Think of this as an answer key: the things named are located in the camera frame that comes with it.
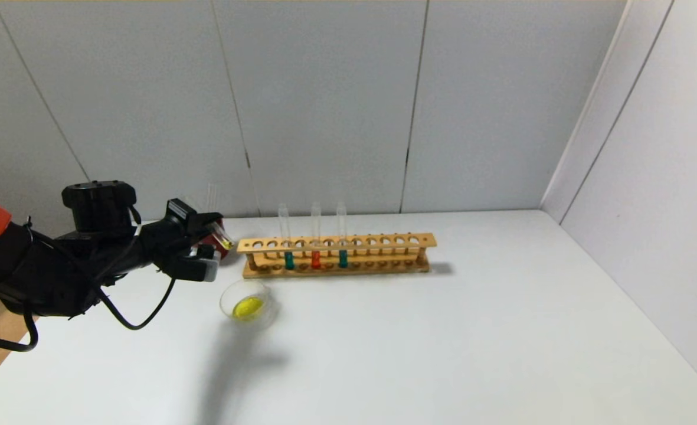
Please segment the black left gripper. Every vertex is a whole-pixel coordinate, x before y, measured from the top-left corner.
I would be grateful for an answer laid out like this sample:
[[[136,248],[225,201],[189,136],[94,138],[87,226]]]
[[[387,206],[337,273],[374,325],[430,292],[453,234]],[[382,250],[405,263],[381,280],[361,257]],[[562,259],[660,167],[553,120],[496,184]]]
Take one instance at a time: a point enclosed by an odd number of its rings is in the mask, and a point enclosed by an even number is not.
[[[195,213],[186,202],[171,199],[167,202],[165,216],[140,230],[144,263],[166,263],[169,259],[189,255],[189,236],[202,240],[219,233],[222,220],[221,213]]]

